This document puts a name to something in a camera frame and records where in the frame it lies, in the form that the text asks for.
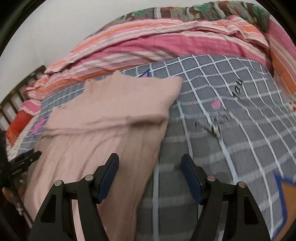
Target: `pillow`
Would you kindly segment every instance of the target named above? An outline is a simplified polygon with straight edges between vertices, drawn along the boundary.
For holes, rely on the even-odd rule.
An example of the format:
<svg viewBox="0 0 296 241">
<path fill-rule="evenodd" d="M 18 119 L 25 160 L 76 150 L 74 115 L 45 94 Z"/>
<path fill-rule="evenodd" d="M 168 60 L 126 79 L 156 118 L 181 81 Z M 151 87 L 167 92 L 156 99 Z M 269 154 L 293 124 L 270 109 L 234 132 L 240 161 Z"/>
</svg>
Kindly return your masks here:
<svg viewBox="0 0 296 241">
<path fill-rule="evenodd" d="M 12 147 L 17 140 L 17 137 L 22 132 L 22 130 L 26 127 L 26 125 L 33 118 L 32 115 L 27 112 L 21 110 L 17 113 L 17 116 L 13 120 L 13 122 L 9 125 L 8 130 L 6 131 L 6 138 L 8 139 L 10 146 Z"/>
</svg>

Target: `white wall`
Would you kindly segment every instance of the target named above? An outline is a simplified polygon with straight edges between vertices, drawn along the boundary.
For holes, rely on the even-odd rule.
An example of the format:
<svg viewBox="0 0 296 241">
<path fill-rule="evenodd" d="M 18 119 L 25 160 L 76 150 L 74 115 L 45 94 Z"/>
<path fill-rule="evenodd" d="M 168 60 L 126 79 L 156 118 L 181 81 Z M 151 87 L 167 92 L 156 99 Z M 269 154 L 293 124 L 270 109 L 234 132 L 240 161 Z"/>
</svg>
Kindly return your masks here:
<svg viewBox="0 0 296 241">
<path fill-rule="evenodd" d="M 208 1 L 47 0 L 20 26 L 0 57 L 0 101 L 29 73 L 64 57 L 86 36 L 121 15 L 149 7 L 187 7 Z"/>
</svg>

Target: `folded pink cloth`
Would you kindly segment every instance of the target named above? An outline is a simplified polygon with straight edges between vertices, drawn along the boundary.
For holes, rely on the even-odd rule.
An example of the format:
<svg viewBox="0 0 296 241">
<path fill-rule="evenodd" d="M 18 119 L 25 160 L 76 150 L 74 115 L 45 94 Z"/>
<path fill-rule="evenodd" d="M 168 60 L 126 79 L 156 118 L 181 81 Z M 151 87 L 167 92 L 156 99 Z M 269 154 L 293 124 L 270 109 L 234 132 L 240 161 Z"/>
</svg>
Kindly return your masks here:
<svg viewBox="0 0 296 241">
<path fill-rule="evenodd" d="M 55 180 L 78 181 L 114 152 L 119 169 L 99 213 L 110 241 L 134 240 L 137 206 L 181 85 L 180 77 L 139 79 L 116 71 L 101 81 L 88 80 L 84 93 L 54 108 L 36 146 L 43 154 L 28 173 L 24 203 L 31 216 Z M 73 215 L 78 241 L 84 240 L 77 205 Z"/>
</svg>

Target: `pink striped blanket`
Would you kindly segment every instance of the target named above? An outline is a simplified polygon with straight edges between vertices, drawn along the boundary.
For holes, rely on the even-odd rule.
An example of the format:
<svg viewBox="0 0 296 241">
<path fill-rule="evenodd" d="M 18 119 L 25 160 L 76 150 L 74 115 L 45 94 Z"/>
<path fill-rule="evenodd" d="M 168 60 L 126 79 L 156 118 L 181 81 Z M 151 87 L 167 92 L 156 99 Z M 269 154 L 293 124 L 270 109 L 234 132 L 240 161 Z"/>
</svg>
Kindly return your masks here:
<svg viewBox="0 0 296 241">
<path fill-rule="evenodd" d="M 187 54 L 246 57 L 273 70 L 264 35 L 238 16 L 190 22 L 146 19 L 114 25 L 90 36 L 50 65 L 41 79 L 26 88 L 26 94 L 42 101 L 89 78 Z"/>
</svg>

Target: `bed frame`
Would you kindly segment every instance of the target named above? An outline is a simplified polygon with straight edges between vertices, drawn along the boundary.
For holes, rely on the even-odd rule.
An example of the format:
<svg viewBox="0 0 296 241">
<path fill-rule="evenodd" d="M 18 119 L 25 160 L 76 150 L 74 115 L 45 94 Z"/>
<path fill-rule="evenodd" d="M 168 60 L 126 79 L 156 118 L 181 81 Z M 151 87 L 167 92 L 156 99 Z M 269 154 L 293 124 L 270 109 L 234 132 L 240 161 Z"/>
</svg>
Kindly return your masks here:
<svg viewBox="0 0 296 241">
<path fill-rule="evenodd" d="M 264 6 L 281 24 L 285 31 L 289 34 L 292 41 L 296 44 L 296 17 L 292 1 L 284 0 L 256 0 Z M 0 56 L 3 53 L 9 40 L 12 38 L 16 30 L 21 26 L 25 19 L 45 0 L 19 0 L 7 1 L 6 4 L 11 5 L 11 9 L 6 17 L 4 24 L 0 26 Z M 13 90 L 5 97 L 0 104 L 0 129 L 6 130 L 9 124 L 15 118 L 17 111 L 25 97 L 22 90 L 25 85 L 36 81 L 40 74 L 44 73 L 45 66 L 41 66 L 25 79 L 23 79 Z M 13 204 L 3 197 L 0 191 L 0 237 L 5 241 L 26 241 L 28 236 L 28 226 L 23 217 L 18 215 Z M 296 221 L 293 223 L 285 237 L 281 241 L 296 240 Z"/>
</svg>

